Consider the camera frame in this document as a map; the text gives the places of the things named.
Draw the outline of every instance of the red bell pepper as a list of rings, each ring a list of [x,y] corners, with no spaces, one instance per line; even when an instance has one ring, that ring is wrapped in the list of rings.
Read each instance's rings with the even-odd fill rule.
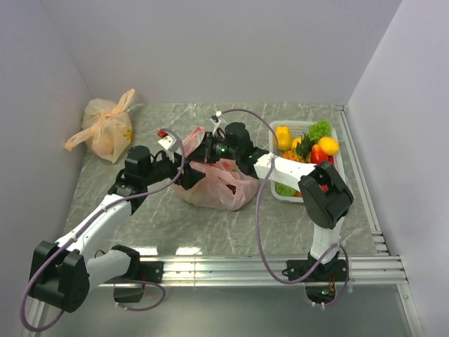
[[[310,162],[320,164],[322,161],[328,160],[328,155],[321,149],[320,145],[311,147]]]

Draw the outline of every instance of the yellow bell pepper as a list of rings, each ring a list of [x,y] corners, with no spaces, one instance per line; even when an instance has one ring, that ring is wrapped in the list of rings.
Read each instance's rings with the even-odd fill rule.
[[[292,148],[292,134],[287,126],[278,126],[276,129],[276,136],[278,138],[278,149],[287,151]]]

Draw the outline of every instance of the bell pepper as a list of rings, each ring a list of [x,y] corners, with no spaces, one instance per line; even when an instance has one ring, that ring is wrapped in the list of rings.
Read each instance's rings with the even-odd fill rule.
[[[276,128],[276,137],[278,138],[278,149],[287,151],[292,148],[292,134],[287,126],[278,126]]]
[[[328,155],[324,153],[320,145],[311,147],[310,162],[313,164],[320,164],[322,161],[328,160]]]

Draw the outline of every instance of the yellow fruit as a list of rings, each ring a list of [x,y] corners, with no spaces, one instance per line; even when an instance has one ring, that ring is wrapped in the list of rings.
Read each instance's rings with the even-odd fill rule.
[[[302,143],[302,137],[295,138],[292,142],[292,150],[294,150],[298,144]]]
[[[338,142],[331,137],[322,137],[322,139],[318,141],[318,145],[320,145],[321,149],[323,149],[324,153],[328,156],[333,156],[340,150]]]
[[[276,137],[279,141],[278,149],[287,151],[292,148],[292,134],[287,126],[278,126],[276,129]]]

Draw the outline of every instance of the pink plastic bag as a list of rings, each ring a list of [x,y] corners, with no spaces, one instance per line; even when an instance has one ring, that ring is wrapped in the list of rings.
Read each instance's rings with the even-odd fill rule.
[[[205,132],[205,128],[198,127],[184,139],[182,145],[186,156],[198,147]],[[189,190],[174,186],[177,195],[190,204],[235,211],[257,193],[257,179],[240,172],[235,161],[221,159],[216,164],[190,162],[190,166],[206,174],[205,178]]]

